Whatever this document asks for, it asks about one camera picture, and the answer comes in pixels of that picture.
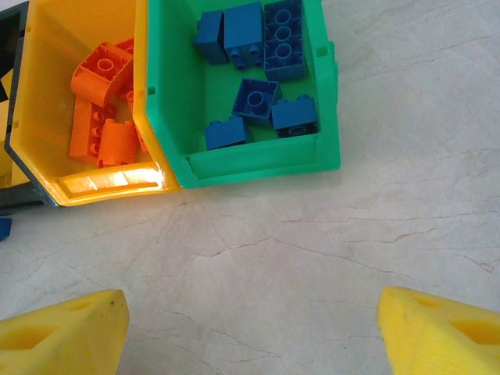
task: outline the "blue toy brick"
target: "blue toy brick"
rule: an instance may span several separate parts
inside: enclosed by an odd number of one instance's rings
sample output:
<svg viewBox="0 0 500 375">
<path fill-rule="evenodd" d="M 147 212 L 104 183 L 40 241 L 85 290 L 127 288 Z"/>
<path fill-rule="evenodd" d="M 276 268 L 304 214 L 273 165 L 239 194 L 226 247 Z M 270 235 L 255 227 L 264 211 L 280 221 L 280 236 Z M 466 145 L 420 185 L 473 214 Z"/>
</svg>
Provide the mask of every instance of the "blue toy brick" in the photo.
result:
<svg viewBox="0 0 500 375">
<path fill-rule="evenodd" d="M 224 50 L 224 13 L 222 10 L 202 13 L 198 21 L 195 46 L 212 65 L 228 64 Z"/>
<path fill-rule="evenodd" d="M 271 127 L 271 107 L 282 95 L 279 82 L 244 78 L 234 102 L 233 114 L 254 125 Z"/>
<path fill-rule="evenodd" d="M 300 0 L 267 4 L 264 71 L 268 80 L 300 80 L 307 74 Z"/>
<path fill-rule="evenodd" d="M 314 98 L 299 96 L 294 102 L 280 100 L 273 105 L 273 128 L 280 138 L 318 132 Z"/>
<path fill-rule="evenodd" d="M 205 128 L 205 140 L 206 149 L 214 150 L 249 143 L 252 136 L 240 116 L 231 116 L 225 123 L 212 121 L 210 126 Z"/>
<path fill-rule="evenodd" d="M 5 240 L 10 235 L 12 224 L 12 219 L 0 218 L 0 241 Z"/>
<path fill-rule="evenodd" d="M 224 48 L 238 70 L 264 66 L 264 12 L 260 2 L 224 11 Z"/>
</svg>

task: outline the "plastic container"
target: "plastic container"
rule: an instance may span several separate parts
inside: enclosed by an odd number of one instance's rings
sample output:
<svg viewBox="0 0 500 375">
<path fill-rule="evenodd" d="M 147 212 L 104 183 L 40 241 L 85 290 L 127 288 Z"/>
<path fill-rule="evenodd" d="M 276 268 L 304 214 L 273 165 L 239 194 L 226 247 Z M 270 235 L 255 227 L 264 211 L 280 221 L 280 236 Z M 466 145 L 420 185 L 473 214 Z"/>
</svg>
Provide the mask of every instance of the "plastic container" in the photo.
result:
<svg viewBox="0 0 500 375">
<path fill-rule="evenodd" d="M 42 206 L 38 193 L 43 190 L 30 183 L 27 175 L 4 150 L 7 138 L 7 123 L 12 118 L 16 90 L 19 80 L 23 35 L 26 27 L 28 2 L 15 5 L 0 12 L 0 215 L 14 213 L 19 209 Z"/>
<path fill-rule="evenodd" d="M 179 188 L 151 127 L 141 115 L 144 88 L 138 87 L 134 118 L 149 152 L 140 150 L 136 163 L 102 169 L 68 156 L 75 102 L 70 86 L 73 72 L 104 41 L 116 44 L 132 37 L 145 40 L 148 15 L 142 3 L 137 0 L 136 12 L 136 0 L 30 1 L 10 152 L 19 156 L 59 205 Z M 145 47 L 135 49 L 134 79 L 142 87 L 145 58 Z M 117 119 L 131 117 L 128 105 L 120 103 Z"/>
<path fill-rule="evenodd" d="M 183 188 L 198 188 L 294 173 L 337 169 L 338 66 L 328 41 L 320 0 L 302 0 L 308 75 L 281 85 L 284 98 L 315 98 L 319 133 L 278 139 L 272 129 L 252 129 L 255 143 L 206 151 L 205 128 L 226 121 L 241 79 L 265 80 L 262 69 L 244 72 L 211 66 L 193 40 L 202 12 L 248 0 L 149 0 L 147 114 Z"/>
</svg>

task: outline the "white marble floor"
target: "white marble floor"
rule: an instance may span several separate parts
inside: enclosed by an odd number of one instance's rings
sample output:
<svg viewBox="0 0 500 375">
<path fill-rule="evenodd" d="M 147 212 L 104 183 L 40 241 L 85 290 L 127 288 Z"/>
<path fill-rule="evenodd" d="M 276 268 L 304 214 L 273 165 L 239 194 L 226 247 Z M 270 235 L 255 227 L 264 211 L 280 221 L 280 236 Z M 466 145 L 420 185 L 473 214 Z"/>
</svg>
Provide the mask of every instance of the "white marble floor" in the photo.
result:
<svg viewBox="0 0 500 375">
<path fill-rule="evenodd" d="M 122 288 L 120 375 L 389 374 L 382 287 L 500 310 L 500 2 L 323 6 L 342 170 L 15 216 L 0 318 Z"/>
</svg>

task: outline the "green plastic bin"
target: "green plastic bin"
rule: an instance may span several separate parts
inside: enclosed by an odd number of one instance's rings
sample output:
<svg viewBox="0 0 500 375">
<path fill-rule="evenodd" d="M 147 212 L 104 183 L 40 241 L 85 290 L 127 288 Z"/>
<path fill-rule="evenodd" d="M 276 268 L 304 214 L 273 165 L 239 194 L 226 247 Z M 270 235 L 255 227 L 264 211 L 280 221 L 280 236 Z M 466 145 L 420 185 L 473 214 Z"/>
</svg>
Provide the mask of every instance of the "green plastic bin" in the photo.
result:
<svg viewBox="0 0 500 375">
<path fill-rule="evenodd" d="M 307 78 L 282 83 L 283 97 L 315 98 L 318 134 L 279 139 L 273 129 L 252 128 L 255 142 L 206 150 L 205 128 L 231 115 L 242 78 L 265 80 L 262 69 L 211 66 L 193 45 L 202 12 L 248 0 L 149 0 L 147 114 L 183 188 L 337 169 L 338 65 L 328 41 L 320 0 L 302 0 Z"/>
</svg>

